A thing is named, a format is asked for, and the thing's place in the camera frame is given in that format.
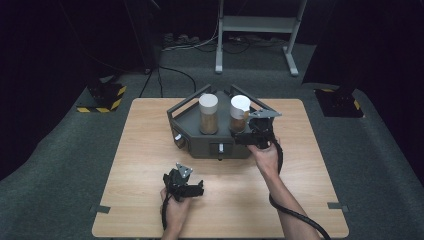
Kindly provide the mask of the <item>black yellow striped base plate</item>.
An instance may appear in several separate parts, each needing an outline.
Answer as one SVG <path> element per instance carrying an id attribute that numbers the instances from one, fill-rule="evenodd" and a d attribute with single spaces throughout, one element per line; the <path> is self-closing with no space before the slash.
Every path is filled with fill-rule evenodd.
<path id="1" fill-rule="evenodd" d="M 109 113 L 116 111 L 121 104 L 126 87 L 122 84 L 100 83 L 96 87 L 88 87 L 88 103 L 78 103 L 76 111 L 80 113 Z"/>
<path id="2" fill-rule="evenodd" d="M 315 96 L 326 117 L 362 118 L 364 113 L 353 96 L 353 90 L 315 89 Z"/>

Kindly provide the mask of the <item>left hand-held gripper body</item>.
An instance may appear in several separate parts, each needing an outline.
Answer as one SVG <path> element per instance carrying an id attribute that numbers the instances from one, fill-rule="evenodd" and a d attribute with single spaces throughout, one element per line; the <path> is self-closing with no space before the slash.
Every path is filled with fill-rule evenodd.
<path id="1" fill-rule="evenodd" d="M 179 201 L 181 198 L 191 196 L 191 187 L 188 185 L 188 180 L 192 172 L 191 168 L 177 163 L 175 168 L 172 168 L 168 174 L 163 175 L 165 202 L 171 197 Z"/>

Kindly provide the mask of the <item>person's left hand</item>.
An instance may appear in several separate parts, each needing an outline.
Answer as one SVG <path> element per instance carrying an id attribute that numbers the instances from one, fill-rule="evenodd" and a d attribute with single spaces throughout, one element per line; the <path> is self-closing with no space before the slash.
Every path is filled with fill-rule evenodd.
<path id="1" fill-rule="evenodd" d="M 176 201 L 174 197 L 171 197 L 165 202 L 165 188 L 160 191 L 160 196 L 163 201 L 161 215 L 165 225 L 164 231 L 170 229 L 180 232 L 187 219 L 192 199 L 182 198 L 180 201 Z"/>

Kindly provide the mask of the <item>dark grey corner rack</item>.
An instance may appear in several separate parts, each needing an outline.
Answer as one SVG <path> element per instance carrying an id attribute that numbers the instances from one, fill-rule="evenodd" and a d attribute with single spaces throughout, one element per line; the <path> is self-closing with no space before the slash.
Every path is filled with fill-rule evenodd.
<path id="1" fill-rule="evenodd" d="M 199 98 L 203 94 L 214 94 L 218 98 L 218 131 L 215 134 L 203 134 L 200 131 Z M 235 132 L 230 130 L 230 101 L 236 95 L 245 95 L 250 99 L 249 114 L 260 109 L 274 110 L 235 85 L 228 91 L 216 91 L 207 85 L 167 111 L 175 145 L 198 159 L 247 158 L 250 155 L 248 145 L 236 144 L 233 137 Z M 249 120 L 248 115 L 244 133 L 251 133 Z"/>

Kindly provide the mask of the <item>spice jar with grey lid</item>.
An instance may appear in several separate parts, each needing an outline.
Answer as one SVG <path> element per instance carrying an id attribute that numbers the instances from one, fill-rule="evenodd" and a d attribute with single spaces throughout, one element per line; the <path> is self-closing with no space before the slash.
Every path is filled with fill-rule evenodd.
<path id="1" fill-rule="evenodd" d="M 214 94 L 203 94 L 199 98 L 200 131 L 215 134 L 218 131 L 218 98 Z"/>

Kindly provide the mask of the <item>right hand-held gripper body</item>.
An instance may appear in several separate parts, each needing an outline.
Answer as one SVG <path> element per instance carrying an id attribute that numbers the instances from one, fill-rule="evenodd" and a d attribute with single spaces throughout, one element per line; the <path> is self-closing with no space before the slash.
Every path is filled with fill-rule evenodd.
<path id="1" fill-rule="evenodd" d="M 274 110 L 260 109 L 249 114 L 248 121 L 251 130 L 248 145 L 255 145 L 259 149 L 266 149 L 275 139 L 273 121 L 280 117 L 281 113 Z"/>

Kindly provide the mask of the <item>white metal stand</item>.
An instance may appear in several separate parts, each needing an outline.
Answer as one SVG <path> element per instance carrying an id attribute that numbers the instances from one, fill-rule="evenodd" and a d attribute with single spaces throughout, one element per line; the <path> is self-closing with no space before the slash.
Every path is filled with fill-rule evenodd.
<path id="1" fill-rule="evenodd" d="M 282 48 L 288 68 L 292 76 L 298 76 L 299 71 L 292 56 L 292 50 L 302 22 L 308 0 L 300 0 L 295 17 L 256 17 L 231 16 L 224 14 L 224 0 L 218 0 L 218 36 L 215 57 L 215 72 L 223 72 L 223 33 L 224 32 L 258 32 L 289 34 L 288 43 Z"/>

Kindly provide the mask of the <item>spice jar with white spout lid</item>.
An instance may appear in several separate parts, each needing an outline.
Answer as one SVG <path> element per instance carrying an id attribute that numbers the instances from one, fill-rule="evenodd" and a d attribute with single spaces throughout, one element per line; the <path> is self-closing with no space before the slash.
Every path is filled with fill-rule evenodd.
<path id="1" fill-rule="evenodd" d="M 245 95 L 236 95 L 230 101 L 230 130 L 240 133 L 245 130 L 246 119 L 250 111 L 250 99 Z"/>

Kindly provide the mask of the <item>person's right hand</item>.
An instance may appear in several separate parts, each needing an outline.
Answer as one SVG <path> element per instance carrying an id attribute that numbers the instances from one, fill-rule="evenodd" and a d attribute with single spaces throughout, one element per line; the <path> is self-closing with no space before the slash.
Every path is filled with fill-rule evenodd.
<path id="1" fill-rule="evenodd" d="M 280 151 L 277 146 L 269 142 L 266 149 L 260 149 L 255 145 L 248 145 L 247 148 L 253 154 L 256 165 L 263 177 L 273 178 L 279 176 L 279 156 Z"/>

